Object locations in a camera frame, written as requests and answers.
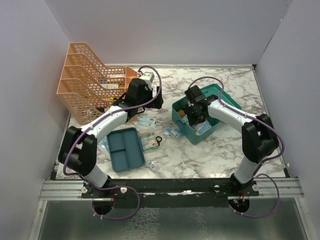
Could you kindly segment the green medicine box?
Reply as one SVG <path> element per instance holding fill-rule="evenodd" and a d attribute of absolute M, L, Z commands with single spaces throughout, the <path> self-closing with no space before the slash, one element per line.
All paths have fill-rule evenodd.
<path fill-rule="evenodd" d="M 203 88 L 200 88 L 200 90 L 206 97 L 209 97 L 211 95 L 218 96 L 219 92 L 221 91 L 221 87 L 213 83 Z M 233 107 L 242 110 L 241 106 L 237 102 L 235 102 L 231 98 L 231 96 L 225 91 L 222 93 L 221 99 L 226 103 L 232 105 Z M 191 142 L 191 144 L 197 145 L 203 140 L 205 140 L 207 137 L 209 137 L 211 134 L 213 134 L 221 121 L 216 118 L 207 117 L 206 122 L 202 122 L 201 124 L 208 123 L 211 127 L 208 126 L 206 130 L 203 130 L 202 132 L 200 131 L 201 134 L 198 134 L 195 132 L 194 127 L 189 125 L 187 117 L 181 117 L 178 113 L 178 111 L 180 110 L 185 110 L 186 105 L 188 105 L 188 99 L 186 96 L 174 102 L 172 104 L 171 118 L 173 122 L 176 124 L 176 126 L 179 128 L 179 130 Z"/>

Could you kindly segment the white blue gauze pack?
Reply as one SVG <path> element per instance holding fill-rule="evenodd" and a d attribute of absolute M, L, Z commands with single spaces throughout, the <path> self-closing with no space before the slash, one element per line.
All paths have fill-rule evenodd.
<path fill-rule="evenodd" d="M 205 133 L 206 131 L 210 130 L 211 127 L 212 127 L 211 124 L 206 119 L 204 122 L 201 122 L 199 124 L 193 125 L 192 129 L 194 130 L 196 135 L 200 136 L 203 133 Z"/>

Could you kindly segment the small blue white box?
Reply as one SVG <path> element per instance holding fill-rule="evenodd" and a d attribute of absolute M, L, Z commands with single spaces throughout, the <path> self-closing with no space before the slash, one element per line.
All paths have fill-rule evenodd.
<path fill-rule="evenodd" d="M 171 127 L 167 127 L 163 134 L 176 140 L 179 140 L 184 135 L 180 129 Z"/>

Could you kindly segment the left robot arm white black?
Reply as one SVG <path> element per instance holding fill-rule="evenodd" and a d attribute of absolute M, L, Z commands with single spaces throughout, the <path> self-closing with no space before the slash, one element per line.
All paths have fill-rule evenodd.
<path fill-rule="evenodd" d="M 83 127 L 69 127 L 64 135 L 58 154 L 63 168 L 69 168 L 93 184 L 97 196 L 106 197 L 111 190 L 110 176 L 97 165 L 98 143 L 115 128 L 138 115 L 139 108 L 160 109 L 163 104 L 162 86 L 156 87 L 153 95 L 151 83 L 134 78 L 127 92 L 115 100 L 107 112 Z"/>

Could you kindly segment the green orange bandage box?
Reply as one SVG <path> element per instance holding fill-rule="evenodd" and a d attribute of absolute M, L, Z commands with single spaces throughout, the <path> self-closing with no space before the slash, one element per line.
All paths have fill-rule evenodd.
<path fill-rule="evenodd" d="M 144 152 L 155 150 L 159 147 L 159 143 L 156 139 L 154 132 L 145 132 L 139 135 L 139 139 L 141 142 L 142 150 Z"/>

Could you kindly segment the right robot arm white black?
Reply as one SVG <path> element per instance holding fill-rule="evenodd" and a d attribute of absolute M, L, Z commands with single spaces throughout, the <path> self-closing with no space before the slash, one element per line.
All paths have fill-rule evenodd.
<path fill-rule="evenodd" d="M 230 177 L 230 191 L 240 196 L 248 189 L 254 174 L 266 157 L 279 146 L 270 117 L 266 114 L 255 116 L 231 106 L 220 95 L 205 96 L 194 85 L 185 91 L 188 104 L 185 113 L 191 126 L 207 118 L 218 119 L 241 133 L 243 159 Z"/>

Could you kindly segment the teal divided tray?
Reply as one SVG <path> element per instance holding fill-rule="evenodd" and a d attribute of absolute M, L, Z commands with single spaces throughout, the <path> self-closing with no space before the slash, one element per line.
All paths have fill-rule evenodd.
<path fill-rule="evenodd" d="M 106 140 L 114 172 L 125 172 L 145 165 L 146 160 L 136 128 L 114 130 L 106 136 Z"/>

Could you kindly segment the brown iodine bottle orange cap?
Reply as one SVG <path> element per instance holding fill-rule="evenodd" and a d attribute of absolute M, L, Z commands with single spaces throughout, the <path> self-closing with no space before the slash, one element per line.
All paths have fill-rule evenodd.
<path fill-rule="evenodd" d="M 186 113 L 183 109 L 180 109 L 177 113 L 181 118 L 184 118 L 186 116 Z"/>

